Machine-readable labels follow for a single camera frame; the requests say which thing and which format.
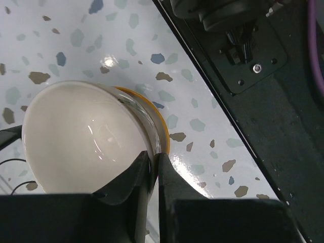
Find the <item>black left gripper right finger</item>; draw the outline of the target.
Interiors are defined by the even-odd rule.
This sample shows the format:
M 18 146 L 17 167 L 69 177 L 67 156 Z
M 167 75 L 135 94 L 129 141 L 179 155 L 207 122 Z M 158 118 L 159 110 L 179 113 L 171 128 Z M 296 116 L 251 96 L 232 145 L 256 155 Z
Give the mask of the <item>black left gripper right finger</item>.
M 272 199 L 208 199 L 158 155 L 160 242 L 303 242 L 291 212 Z

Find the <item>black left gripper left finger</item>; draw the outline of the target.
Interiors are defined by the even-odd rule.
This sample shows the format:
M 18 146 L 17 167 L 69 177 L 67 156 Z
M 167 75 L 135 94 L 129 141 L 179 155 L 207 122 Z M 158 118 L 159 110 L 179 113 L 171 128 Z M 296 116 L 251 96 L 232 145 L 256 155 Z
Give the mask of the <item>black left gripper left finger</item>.
M 149 157 L 91 194 L 1 197 L 1 242 L 144 242 Z

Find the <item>cream beige bowl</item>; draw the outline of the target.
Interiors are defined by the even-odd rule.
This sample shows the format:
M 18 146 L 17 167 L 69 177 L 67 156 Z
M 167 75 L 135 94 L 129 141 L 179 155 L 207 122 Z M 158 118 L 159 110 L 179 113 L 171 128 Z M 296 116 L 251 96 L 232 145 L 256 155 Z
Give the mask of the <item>cream beige bowl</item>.
M 143 106 L 116 88 L 66 81 L 32 100 L 22 125 L 25 159 L 44 194 L 91 194 L 149 157 L 148 201 L 161 143 Z

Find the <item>black wire dish rack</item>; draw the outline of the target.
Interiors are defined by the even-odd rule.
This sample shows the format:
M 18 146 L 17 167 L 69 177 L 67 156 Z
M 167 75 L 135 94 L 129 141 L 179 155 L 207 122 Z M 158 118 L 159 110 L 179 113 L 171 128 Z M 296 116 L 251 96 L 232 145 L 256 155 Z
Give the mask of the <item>black wire dish rack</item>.
M 1 130 L 1 195 L 40 192 L 23 154 L 21 126 Z

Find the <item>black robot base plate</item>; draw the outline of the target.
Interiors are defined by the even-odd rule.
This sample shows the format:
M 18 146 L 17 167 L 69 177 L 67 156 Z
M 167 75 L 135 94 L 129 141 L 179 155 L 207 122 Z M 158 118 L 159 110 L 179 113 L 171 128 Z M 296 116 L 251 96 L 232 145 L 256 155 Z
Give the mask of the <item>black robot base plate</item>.
M 220 103 L 277 197 L 292 211 L 307 242 L 323 242 L 323 106 L 314 91 L 306 51 L 306 1 L 261 18 L 268 74 L 244 82 L 216 64 L 216 36 L 175 17 L 169 1 L 155 5 Z

